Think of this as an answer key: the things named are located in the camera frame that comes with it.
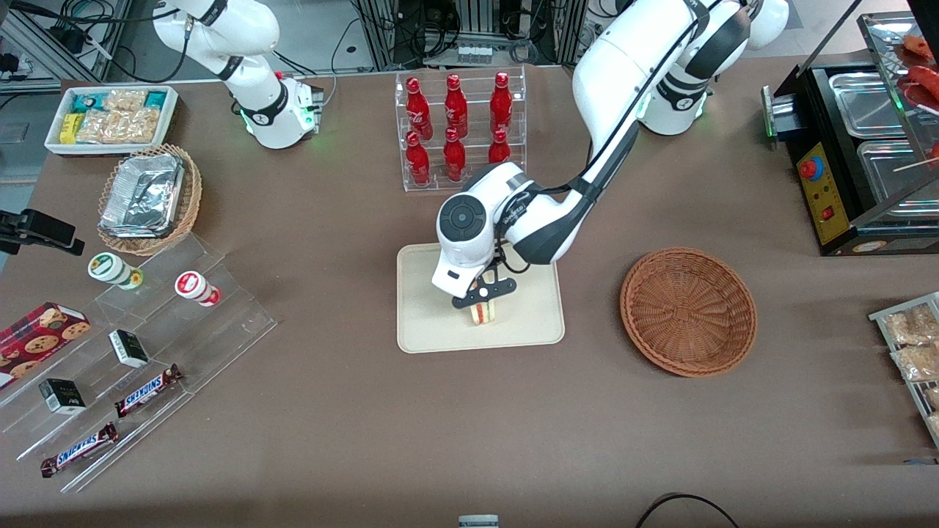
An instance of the red button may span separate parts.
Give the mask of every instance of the red button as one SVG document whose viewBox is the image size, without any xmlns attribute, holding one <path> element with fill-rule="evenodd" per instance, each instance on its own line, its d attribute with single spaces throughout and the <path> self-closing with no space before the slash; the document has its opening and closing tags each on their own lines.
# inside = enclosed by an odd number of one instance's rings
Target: red button
<svg viewBox="0 0 939 528">
<path fill-rule="evenodd" d="M 809 179 L 815 176 L 815 171 L 817 170 L 818 165 L 816 165 L 814 161 L 805 160 L 799 165 L 799 176 L 805 179 Z"/>
</svg>

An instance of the empty wicker basket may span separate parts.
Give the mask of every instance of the empty wicker basket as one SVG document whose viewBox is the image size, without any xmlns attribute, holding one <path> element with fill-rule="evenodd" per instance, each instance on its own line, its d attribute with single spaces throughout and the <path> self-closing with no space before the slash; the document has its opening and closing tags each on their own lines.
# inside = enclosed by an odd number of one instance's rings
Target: empty wicker basket
<svg viewBox="0 0 939 528">
<path fill-rule="evenodd" d="M 623 281 L 620 315 L 650 361 L 689 378 L 739 365 L 757 331 L 753 298 L 726 264 L 676 247 L 644 256 Z"/>
</svg>

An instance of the skewer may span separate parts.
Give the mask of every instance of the skewer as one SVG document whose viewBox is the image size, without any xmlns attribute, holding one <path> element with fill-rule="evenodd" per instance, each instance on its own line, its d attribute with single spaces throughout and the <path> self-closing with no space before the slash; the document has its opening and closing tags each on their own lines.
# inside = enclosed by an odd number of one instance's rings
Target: skewer
<svg viewBox="0 0 939 528">
<path fill-rule="evenodd" d="M 913 167 L 919 167 L 920 165 L 925 165 L 926 163 L 934 163 L 934 162 L 939 162 L 939 158 L 929 158 L 928 160 L 924 160 L 922 162 L 910 163 L 908 165 L 904 165 L 902 167 L 897 167 L 893 169 L 893 172 L 900 172 L 901 170 L 912 169 Z"/>
</svg>

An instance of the aluminum foil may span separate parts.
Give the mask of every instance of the aluminum foil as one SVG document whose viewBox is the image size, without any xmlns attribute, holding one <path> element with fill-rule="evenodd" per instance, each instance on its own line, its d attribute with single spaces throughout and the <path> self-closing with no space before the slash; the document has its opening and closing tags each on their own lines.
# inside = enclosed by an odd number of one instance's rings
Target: aluminum foil
<svg viewBox="0 0 939 528">
<path fill-rule="evenodd" d="M 172 154 L 128 158 L 117 168 L 98 227 L 118 238 L 162 238 L 173 231 L 186 165 Z"/>
</svg>

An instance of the beige tray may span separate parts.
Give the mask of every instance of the beige tray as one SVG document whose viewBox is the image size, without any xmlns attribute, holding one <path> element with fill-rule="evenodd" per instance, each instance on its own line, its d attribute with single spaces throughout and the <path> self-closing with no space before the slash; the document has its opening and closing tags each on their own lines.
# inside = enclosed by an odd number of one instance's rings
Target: beige tray
<svg viewBox="0 0 939 528">
<path fill-rule="evenodd" d="M 531 266 L 511 276 L 518 290 L 495 300 L 496 320 L 476 326 L 469 309 L 457 310 L 451 297 L 430 284 L 437 267 L 440 244 L 405 246 L 398 252 L 398 347 L 409 354 L 448 350 L 496 349 L 551 345 L 564 337 L 564 314 L 558 271 Z M 510 263 L 522 259 L 509 246 Z"/>
</svg>

